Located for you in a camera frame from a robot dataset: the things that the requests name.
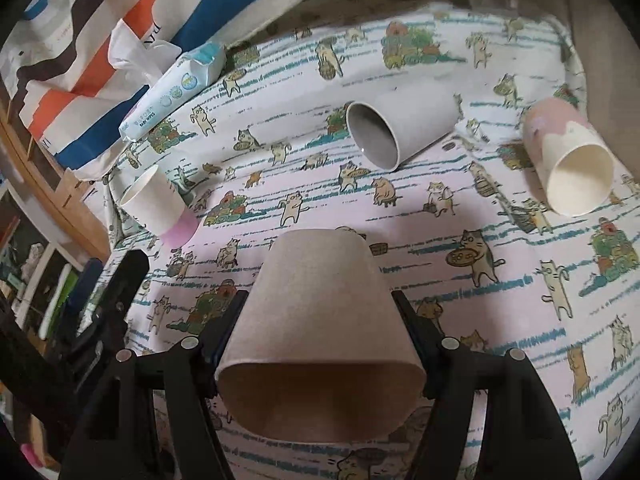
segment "paper cup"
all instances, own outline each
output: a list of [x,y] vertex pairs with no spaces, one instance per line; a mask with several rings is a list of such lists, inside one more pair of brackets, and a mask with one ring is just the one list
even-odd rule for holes
[[238,424],[288,442],[387,436],[424,380],[366,243],[324,229],[278,237],[216,370]]
[[448,134],[458,122],[458,104],[445,86],[424,80],[383,92],[347,108],[347,129],[364,156],[393,171]]
[[120,199],[120,207],[172,249],[187,243],[199,224],[157,165],[146,170],[127,189]]
[[522,140],[546,200],[556,212],[580,216],[609,195],[613,155],[594,127],[566,101],[550,97],[531,107]]

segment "blue stripe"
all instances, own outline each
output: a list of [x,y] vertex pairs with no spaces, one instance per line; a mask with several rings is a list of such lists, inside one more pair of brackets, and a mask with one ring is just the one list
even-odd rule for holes
[[[171,39],[171,43],[188,51],[200,46],[238,12],[255,0],[201,0],[189,19]],[[120,139],[118,126],[133,106],[148,90],[142,87],[131,99],[112,108],[87,131],[56,155],[64,168],[77,170],[94,160]]]

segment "orange stripe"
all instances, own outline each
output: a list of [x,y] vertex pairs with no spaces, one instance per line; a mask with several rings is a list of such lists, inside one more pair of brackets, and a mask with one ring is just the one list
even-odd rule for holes
[[[156,0],[138,0],[138,2],[124,16],[124,21],[131,30],[141,37],[153,24],[151,13]],[[38,103],[38,108],[33,114],[33,120],[28,126],[31,135],[39,140],[44,131],[54,121],[54,119],[71,103],[77,96],[95,97],[95,95],[107,84],[113,76],[114,68],[107,60],[107,50],[109,39],[100,46],[93,59],[87,64],[84,72],[78,79],[71,91],[51,89],[46,92]]]

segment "bedsheet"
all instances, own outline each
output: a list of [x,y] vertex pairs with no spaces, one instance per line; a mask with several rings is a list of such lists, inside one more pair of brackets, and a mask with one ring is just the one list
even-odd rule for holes
[[[549,95],[584,110],[584,72],[566,31],[552,19],[428,7],[298,30],[234,62],[105,179],[117,200],[157,163],[201,223],[181,250],[146,232],[120,243],[84,324],[130,248],[143,248],[152,269],[128,313],[127,346],[145,354],[199,334],[235,290],[250,289],[281,232],[353,230],[389,288],[443,334],[475,351],[527,353],[583,478],[596,479],[640,415],[640,185],[617,164],[612,193],[593,213],[564,218],[545,206],[520,118]],[[395,173],[376,170],[348,136],[346,106],[422,77],[458,82],[460,121]],[[460,478],[473,476],[485,405],[477,395]],[[423,401],[387,438],[323,446],[249,434],[219,398],[210,412],[238,478],[390,480],[406,472],[430,407]],[[160,393],[156,408],[170,448]]]

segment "metal bolt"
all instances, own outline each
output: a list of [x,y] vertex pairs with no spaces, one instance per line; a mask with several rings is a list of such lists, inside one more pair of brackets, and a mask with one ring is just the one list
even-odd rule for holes
[[524,358],[527,356],[519,348],[512,348],[509,350],[509,355],[511,356],[511,359],[515,359],[516,361],[524,361]]
[[447,350],[455,350],[460,346],[460,342],[454,337],[446,337],[442,340],[441,345]]
[[185,337],[180,342],[180,346],[185,350],[191,350],[192,348],[196,348],[196,346],[198,346],[198,338],[192,335]]
[[133,352],[128,348],[123,348],[119,350],[116,354],[116,361],[123,363],[124,361],[128,361],[131,358]]

